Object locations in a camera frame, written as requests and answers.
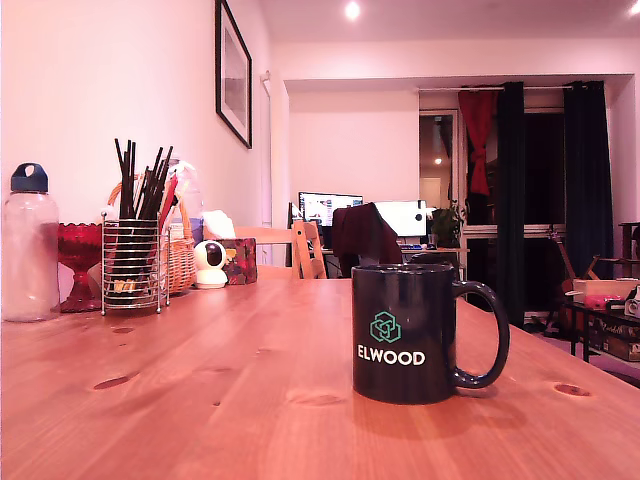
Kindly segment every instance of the ceiling light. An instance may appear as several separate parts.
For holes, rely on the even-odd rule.
[[[360,5],[356,2],[349,2],[347,7],[344,9],[344,14],[349,20],[355,20],[360,15]]]

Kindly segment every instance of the framed picture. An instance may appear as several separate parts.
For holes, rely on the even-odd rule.
[[[251,55],[226,0],[216,0],[216,112],[251,148]]]

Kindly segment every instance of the wire basket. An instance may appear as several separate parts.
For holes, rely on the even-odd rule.
[[[141,180],[142,175],[136,175],[136,180]],[[122,183],[118,183],[109,195],[108,205],[115,205],[122,189]],[[191,221],[186,206],[182,200],[178,202],[178,210],[182,217],[184,233],[182,236],[171,235],[171,256],[169,256],[169,293],[171,295],[187,290],[196,281],[196,262],[193,252],[194,240],[191,231]],[[167,249],[162,250],[162,261],[167,261]]]
[[[169,305],[169,234],[161,242],[156,220],[107,221],[103,214],[103,225],[102,315],[149,307],[160,313],[162,302]]]

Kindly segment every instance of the dark red jacket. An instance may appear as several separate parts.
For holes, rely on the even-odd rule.
[[[337,208],[332,223],[333,254],[340,261],[343,277],[351,278],[351,268],[360,264],[358,256],[381,264],[402,263],[398,235],[380,216],[375,204]]]

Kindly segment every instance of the metal utensil holder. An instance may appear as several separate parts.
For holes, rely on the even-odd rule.
[[[107,221],[102,214],[102,315],[107,309],[169,306],[170,232],[156,220]]]

